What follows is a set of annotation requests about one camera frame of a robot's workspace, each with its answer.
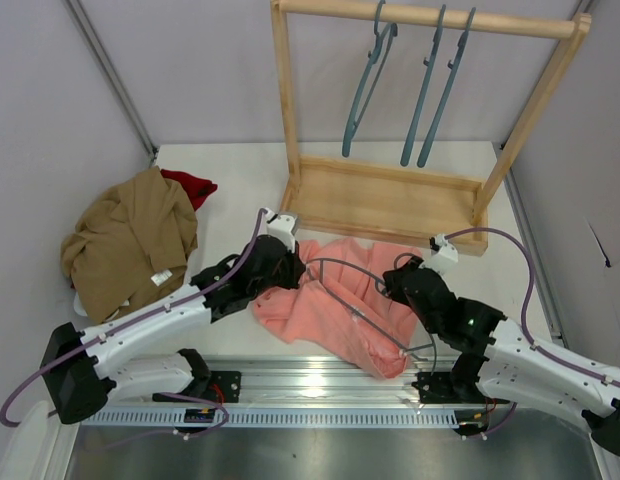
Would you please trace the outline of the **pink skirt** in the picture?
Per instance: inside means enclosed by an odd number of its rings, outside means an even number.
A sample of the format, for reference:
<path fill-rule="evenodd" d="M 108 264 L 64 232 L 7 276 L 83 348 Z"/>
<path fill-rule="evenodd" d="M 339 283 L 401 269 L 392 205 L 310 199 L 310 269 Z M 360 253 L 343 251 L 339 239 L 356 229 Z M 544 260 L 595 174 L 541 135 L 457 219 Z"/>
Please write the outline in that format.
<path fill-rule="evenodd" d="M 403 351 L 418 317 L 379 293 L 375 279 L 395 263 L 405 264 L 398 257 L 408 253 L 422 255 L 416 247 L 386 242 L 364 246 L 352 237 L 324 245 L 305 240 L 299 254 L 307 272 L 300 287 L 266 291 L 253 302 L 253 314 L 286 343 L 315 343 L 377 379 L 395 378 L 408 366 Z"/>

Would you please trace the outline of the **tan garment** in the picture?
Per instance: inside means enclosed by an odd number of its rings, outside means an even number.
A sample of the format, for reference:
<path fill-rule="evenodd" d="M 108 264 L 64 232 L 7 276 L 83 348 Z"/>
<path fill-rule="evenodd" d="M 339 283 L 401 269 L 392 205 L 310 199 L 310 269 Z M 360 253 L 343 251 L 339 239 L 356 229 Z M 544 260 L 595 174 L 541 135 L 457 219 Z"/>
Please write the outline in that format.
<path fill-rule="evenodd" d="M 124 316 L 184 284 L 198 221 L 181 184 L 156 167 L 104 191 L 60 248 L 87 317 Z"/>

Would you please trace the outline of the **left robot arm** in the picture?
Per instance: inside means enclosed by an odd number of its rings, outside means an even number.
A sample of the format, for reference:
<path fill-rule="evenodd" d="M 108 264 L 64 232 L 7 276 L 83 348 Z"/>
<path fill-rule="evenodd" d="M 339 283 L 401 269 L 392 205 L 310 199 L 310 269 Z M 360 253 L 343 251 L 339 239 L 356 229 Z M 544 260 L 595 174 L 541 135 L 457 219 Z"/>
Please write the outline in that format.
<path fill-rule="evenodd" d="M 112 401 L 134 397 L 202 398 L 211 373 L 196 350 L 150 357 L 149 348 L 241 312 L 271 288 L 296 289 L 304 271 L 296 240 L 259 235 L 242 253 L 225 257 L 137 312 L 84 330 L 71 323 L 57 327 L 41 367 L 60 421 L 79 423 Z"/>

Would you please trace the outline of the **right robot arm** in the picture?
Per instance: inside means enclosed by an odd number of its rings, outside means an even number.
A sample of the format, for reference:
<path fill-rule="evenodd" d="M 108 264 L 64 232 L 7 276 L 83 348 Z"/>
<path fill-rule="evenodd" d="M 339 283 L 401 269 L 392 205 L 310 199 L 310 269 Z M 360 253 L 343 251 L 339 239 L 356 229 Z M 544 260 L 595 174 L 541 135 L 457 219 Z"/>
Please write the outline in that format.
<path fill-rule="evenodd" d="M 383 279 L 391 300 L 410 307 L 428 333 L 458 352 L 450 377 L 459 397 L 534 408 L 585 430 L 620 457 L 620 367 L 528 339 L 521 324 L 456 296 L 420 262 L 386 271 Z"/>

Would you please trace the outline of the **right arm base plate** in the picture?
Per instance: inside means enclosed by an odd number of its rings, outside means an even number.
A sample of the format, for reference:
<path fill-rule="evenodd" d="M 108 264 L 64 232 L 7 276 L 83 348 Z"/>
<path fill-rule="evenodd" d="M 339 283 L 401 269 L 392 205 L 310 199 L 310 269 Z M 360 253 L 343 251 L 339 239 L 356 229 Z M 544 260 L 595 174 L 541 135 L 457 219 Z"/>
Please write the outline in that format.
<path fill-rule="evenodd" d="M 419 372 L 411 387 L 416 390 L 424 404 L 464 404 L 468 398 L 461 396 L 453 387 L 449 372 Z"/>

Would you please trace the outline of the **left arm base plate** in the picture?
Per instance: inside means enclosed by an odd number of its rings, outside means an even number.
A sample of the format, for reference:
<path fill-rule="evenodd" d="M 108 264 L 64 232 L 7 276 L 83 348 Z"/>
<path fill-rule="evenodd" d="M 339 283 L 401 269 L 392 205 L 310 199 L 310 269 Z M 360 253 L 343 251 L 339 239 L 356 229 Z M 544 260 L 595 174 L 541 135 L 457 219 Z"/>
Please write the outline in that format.
<path fill-rule="evenodd" d="M 181 395 L 194 396 L 216 403 L 238 403 L 241 392 L 242 374 L 239 371 L 212 371 L 206 389 L 199 386 L 187 387 Z"/>

